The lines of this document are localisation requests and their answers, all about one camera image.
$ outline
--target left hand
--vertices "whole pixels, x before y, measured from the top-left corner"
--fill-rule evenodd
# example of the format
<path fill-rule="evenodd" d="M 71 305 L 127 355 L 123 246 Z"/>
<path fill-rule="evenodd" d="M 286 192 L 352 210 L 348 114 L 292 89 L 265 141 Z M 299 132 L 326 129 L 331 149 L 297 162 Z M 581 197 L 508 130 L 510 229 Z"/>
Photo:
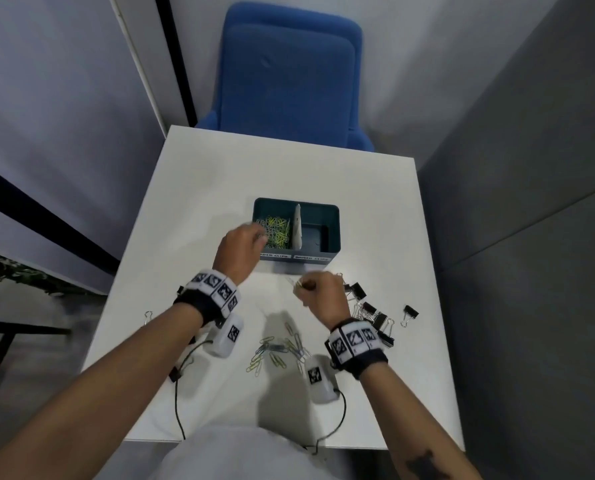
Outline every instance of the left hand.
<path fill-rule="evenodd" d="M 230 230 L 217 248 L 213 269 L 239 286 L 260 261 L 261 250 L 268 240 L 264 227 L 256 223 Z"/>

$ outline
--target wrist strap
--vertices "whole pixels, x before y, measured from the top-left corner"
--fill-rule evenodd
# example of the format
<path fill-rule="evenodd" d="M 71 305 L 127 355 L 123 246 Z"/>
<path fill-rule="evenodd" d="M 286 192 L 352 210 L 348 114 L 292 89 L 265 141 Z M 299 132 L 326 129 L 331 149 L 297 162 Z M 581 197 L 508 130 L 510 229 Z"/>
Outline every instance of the wrist strap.
<path fill-rule="evenodd" d="M 364 320 L 348 318 L 339 323 L 324 345 L 331 354 L 333 365 L 350 372 L 355 379 L 359 379 L 372 363 L 388 363 L 377 332 Z"/>
<path fill-rule="evenodd" d="M 240 302 L 240 292 L 235 283 L 214 269 L 203 269 L 178 293 L 173 303 L 195 306 L 204 319 L 203 326 L 214 321 L 218 328 Z"/>

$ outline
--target tattoo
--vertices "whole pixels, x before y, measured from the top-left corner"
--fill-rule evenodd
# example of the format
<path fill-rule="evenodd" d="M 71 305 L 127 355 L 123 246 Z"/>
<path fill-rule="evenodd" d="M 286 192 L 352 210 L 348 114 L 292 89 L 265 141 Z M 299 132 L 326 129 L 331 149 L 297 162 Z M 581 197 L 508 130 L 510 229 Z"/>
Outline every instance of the tattoo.
<path fill-rule="evenodd" d="M 440 472 L 433 463 L 433 452 L 426 450 L 422 456 L 415 460 L 406 462 L 407 468 L 412 471 L 420 480 L 440 480 L 442 478 L 450 478 L 444 472 Z"/>

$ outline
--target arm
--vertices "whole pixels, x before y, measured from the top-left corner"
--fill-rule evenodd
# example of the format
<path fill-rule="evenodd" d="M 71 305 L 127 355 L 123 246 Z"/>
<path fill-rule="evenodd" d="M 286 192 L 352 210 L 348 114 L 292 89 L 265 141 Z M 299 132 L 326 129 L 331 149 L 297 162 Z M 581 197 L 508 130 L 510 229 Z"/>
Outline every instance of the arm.
<path fill-rule="evenodd" d="M 329 330 L 350 316 L 343 281 L 331 273 L 308 273 L 295 294 Z M 387 363 L 360 375 L 395 468 L 403 479 L 481 480 L 477 470 Z"/>
<path fill-rule="evenodd" d="M 213 268 L 239 285 L 260 260 L 264 229 L 245 225 L 220 243 Z M 146 409 L 203 322 L 178 303 L 136 331 L 51 399 L 0 450 L 0 480 L 91 479 Z"/>

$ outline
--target dark green desk organizer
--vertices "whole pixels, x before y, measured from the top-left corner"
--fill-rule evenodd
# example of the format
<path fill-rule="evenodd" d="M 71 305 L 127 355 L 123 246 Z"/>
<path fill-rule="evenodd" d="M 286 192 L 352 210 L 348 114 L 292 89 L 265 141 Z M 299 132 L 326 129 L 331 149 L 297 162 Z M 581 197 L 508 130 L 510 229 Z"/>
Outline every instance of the dark green desk organizer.
<path fill-rule="evenodd" d="M 260 197 L 253 205 L 253 222 L 267 217 L 282 217 L 291 222 L 300 204 L 302 216 L 302 248 L 294 250 L 292 237 L 288 249 L 264 248 L 261 259 L 266 261 L 327 264 L 340 252 L 340 209 L 336 205 L 297 202 Z"/>

